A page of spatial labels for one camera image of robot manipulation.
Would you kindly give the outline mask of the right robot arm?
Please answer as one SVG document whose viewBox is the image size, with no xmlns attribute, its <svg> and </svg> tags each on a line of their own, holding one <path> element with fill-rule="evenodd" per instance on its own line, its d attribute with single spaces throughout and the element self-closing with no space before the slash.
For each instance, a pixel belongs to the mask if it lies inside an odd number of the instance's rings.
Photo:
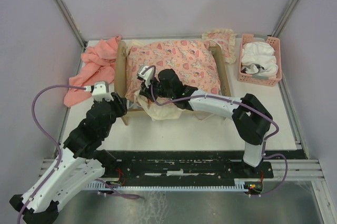
<svg viewBox="0 0 337 224">
<path fill-rule="evenodd" d="M 164 69 L 158 74 L 155 71 L 155 66 L 142 66 L 138 71 L 137 79 L 142 82 L 140 95 L 154 103 L 158 98 L 166 98 L 167 105 L 174 104 L 182 110 L 212 113 L 232 120 L 245 142 L 242 173 L 254 177 L 261 171 L 265 135 L 273 118 L 254 95 L 234 98 L 211 94 L 184 85 L 173 69 Z"/>
</svg>

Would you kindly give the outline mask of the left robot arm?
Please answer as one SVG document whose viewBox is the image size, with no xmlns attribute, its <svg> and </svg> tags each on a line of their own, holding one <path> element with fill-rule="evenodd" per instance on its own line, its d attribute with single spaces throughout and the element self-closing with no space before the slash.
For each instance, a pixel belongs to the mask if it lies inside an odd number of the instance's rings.
<svg viewBox="0 0 337 224">
<path fill-rule="evenodd" d="M 66 204 L 90 182 L 116 172 L 116 158 L 98 147 L 117 118 L 127 113 L 126 98 L 117 93 L 94 97 L 86 117 L 73 129 L 47 171 L 26 193 L 9 203 L 17 222 L 53 223 Z"/>
</svg>

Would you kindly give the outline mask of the wooden striped pet bed frame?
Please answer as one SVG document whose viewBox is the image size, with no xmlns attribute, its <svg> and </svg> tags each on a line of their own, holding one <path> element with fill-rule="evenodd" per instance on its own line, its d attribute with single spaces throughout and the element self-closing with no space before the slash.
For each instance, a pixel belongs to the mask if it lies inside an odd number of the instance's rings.
<svg viewBox="0 0 337 224">
<path fill-rule="evenodd" d="M 232 96 L 230 90 L 230 84 L 226 73 L 225 61 L 222 56 L 222 50 L 219 45 L 211 46 L 210 51 L 215 59 L 218 76 L 221 81 L 221 94 L 222 96 Z M 125 97 L 126 86 L 126 63 L 127 63 L 128 49 L 124 40 L 118 43 L 117 58 L 115 65 L 115 78 L 114 78 L 114 91 L 121 97 Z M 129 125 L 129 119 L 131 117 L 146 116 L 147 113 L 143 109 L 129 109 L 127 114 L 121 119 L 124 125 Z"/>
</svg>

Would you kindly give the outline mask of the pink unicorn print mattress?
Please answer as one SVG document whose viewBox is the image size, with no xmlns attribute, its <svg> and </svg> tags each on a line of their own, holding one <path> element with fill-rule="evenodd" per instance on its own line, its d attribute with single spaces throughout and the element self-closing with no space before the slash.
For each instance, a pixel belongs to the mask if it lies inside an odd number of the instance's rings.
<svg viewBox="0 0 337 224">
<path fill-rule="evenodd" d="M 142 66 L 155 66 L 155 77 L 161 79 L 163 73 L 174 72 L 179 82 L 175 87 L 192 86 L 207 93 L 220 94 L 221 80 L 217 72 L 214 56 L 209 50 L 209 43 L 200 40 L 167 40 L 142 44 L 130 42 L 127 45 L 126 94 L 125 97 L 135 102 L 153 120 L 178 119 L 182 110 L 174 104 L 166 104 L 166 97 L 159 97 L 158 106 L 150 98 L 140 94 L 141 81 L 137 72 Z"/>
</svg>

